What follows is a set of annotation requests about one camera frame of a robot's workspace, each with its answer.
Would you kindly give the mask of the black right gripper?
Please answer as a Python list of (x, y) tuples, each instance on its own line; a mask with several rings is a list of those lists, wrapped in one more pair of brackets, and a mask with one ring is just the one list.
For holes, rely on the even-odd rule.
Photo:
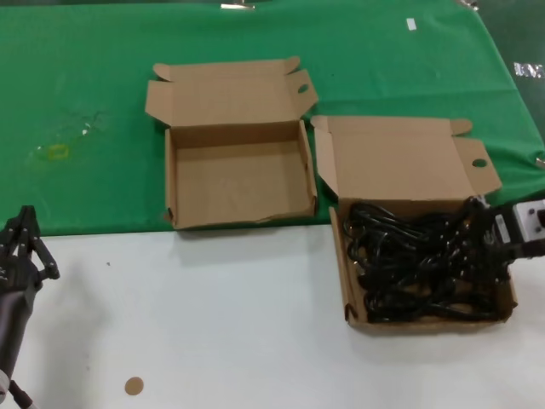
[(497, 282), (510, 280), (508, 265), (509, 246), (514, 244), (513, 233), (509, 232), (508, 217), (502, 208), (490, 207), (484, 196), (472, 196), (466, 200), (470, 212), (469, 237), (472, 248), (479, 253), (479, 260), (485, 270)]

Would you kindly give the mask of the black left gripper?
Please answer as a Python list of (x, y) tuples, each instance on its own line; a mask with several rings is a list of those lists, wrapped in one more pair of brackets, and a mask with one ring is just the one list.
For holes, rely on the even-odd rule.
[[(33, 251), (43, 265), (39, 271), (28, 258), (9, 256), (23, 232), (28, 252)], [(60, 277), (57, 263), (42, 241), (32, 205), (22, 206), (17, 216), (6, 221), (1, 230), (1, 256), (8, 256), (1, 261), (1, 371), (12, 372), (41, 280)]]

